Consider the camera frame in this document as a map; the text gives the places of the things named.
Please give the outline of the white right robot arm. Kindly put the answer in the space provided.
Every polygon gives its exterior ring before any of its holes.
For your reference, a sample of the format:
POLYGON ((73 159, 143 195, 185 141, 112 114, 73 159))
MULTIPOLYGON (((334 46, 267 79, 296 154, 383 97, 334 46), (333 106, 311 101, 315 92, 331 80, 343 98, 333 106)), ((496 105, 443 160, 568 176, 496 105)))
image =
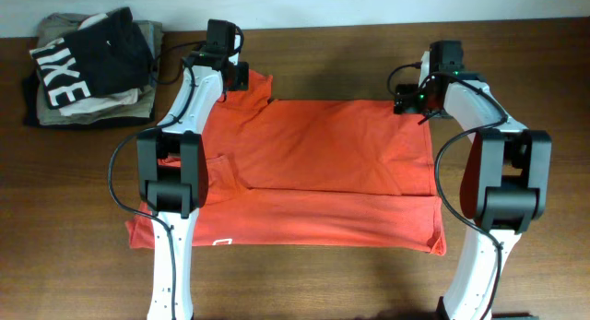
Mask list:
POLYGON ((453 281, 436 309, 445 320, 491 319, 506 261, 545 212, 552 140, 543 130, 516 121, 492 96, 484 77, 466 70, 460 41, 435 41, 414 63, 415 84, 389 86, 396 114, 452 118, 462 131, 434 158, 436 173, 445 152, 466 138, 471 149, 460 185, 460 207, 444 206, 466 225, 453 281))

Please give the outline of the orange FRAM t-shirt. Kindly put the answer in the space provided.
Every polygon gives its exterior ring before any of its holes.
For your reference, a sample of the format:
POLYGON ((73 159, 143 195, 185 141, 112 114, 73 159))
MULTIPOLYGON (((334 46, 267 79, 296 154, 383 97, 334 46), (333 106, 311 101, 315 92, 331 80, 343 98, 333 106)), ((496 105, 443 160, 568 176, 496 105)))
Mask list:
POLYGON ((273 79, 215 104, 195 246, 400 247, 443 255, 431 132, 389 101, 288 101, 273 79))

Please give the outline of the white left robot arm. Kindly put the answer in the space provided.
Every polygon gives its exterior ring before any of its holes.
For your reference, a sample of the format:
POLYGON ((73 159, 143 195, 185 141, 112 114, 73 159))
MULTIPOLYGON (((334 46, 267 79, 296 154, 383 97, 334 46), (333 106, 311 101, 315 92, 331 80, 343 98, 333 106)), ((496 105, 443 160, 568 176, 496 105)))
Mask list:
POLYGON ((202 133, 215 103, 246 90, 249 66, 240 61, 242 30, 211 19, 206 39, 183 59, 183 81, 158 125, 138 136, 139 193, 154 236, 150 319, 191 319, 192 240, 208 192, 202 133))

